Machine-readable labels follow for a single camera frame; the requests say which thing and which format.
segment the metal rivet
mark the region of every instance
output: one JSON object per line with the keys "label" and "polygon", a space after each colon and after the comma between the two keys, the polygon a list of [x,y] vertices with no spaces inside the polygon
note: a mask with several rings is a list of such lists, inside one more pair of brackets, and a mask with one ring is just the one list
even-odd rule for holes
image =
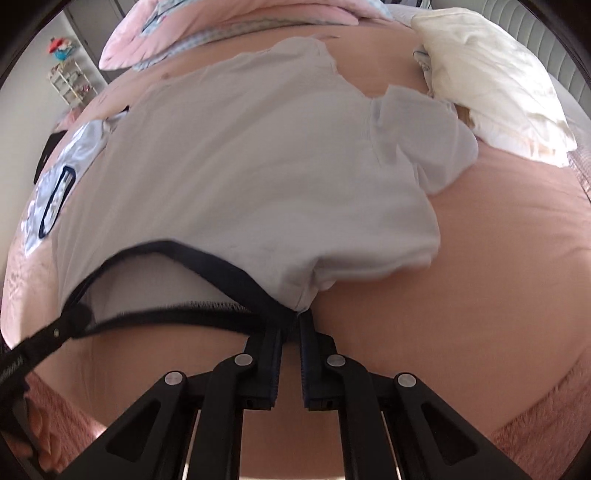
{"label": "metal rivet", "polygon": [[252,363],[252,357],[248,353],[241,353],[234,359],[234,363],[239,367],[247,367]]}
{"label": "metal rivet", "polygon": [[417,379],[411,374],[402,374],[398,377],[398,385],[401,387],[411,388],[417,384]]}
{"label": "metal rivet", "polygon": [[164,381],[170,386],[178,385],[183,381],[183,374],[181,372],[170,372],[164,377]]}
{"label": "metal rivet", "polygon": [[345,364],[345,357],[343,355],[331,355],[326,363],[331,367],[342,367]]}

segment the white wall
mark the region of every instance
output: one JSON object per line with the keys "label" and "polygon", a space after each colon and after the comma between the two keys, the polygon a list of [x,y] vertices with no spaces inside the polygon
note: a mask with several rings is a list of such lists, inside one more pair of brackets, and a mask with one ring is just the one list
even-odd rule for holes
{"label": "white wall", "polygon": [[[57,63],[47,53],[52,37],[76,39],[63,13],[36,36],[0,89],[0,280],[4,278],[8,248],[33,190],[37,162],[56,119],[67,110],[47,79]],[[101,91],[106,84],[98,69],[81,48],[75,55]]]}

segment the gray headboard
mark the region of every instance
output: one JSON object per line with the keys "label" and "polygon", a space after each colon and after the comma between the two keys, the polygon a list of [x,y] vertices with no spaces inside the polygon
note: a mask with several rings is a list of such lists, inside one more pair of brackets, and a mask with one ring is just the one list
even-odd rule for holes
{"label": "gray headboard", "polygon": [[518,0],[431,0],[432,8],[463,7],[482,14],[530,49],[591,117],[591,90],[554,34]]}

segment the colorful toy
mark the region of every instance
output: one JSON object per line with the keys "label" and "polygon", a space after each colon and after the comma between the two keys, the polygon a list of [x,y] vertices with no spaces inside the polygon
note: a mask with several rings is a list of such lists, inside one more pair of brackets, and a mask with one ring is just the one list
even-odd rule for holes
{"label": "colorful toy", "polygon": [[53,53],[53,56],[59,61],[64,61],[70,56],[73,50],[74,45],[72,41],[69,38],[62,37],[51,39],[48,52]]}

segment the hand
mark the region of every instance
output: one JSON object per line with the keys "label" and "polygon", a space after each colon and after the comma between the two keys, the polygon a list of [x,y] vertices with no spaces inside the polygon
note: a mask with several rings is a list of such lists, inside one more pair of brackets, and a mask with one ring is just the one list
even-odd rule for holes
{"label": "hand", "polygon": [[[39,466],[46,472],[56,471],[60,473],[66,467],[66,461],[61,454],[61,441],[51,433],[51,421],[47,412],[37,408],[35,404],[27,399],[29,414],[29,426],[39,441],[41,451],[39,452]],[[21,459],[30,458],[33,455],[33,448],[28,444],[17,440],[8,433],[2,432],[4,439],[11,452]]]}

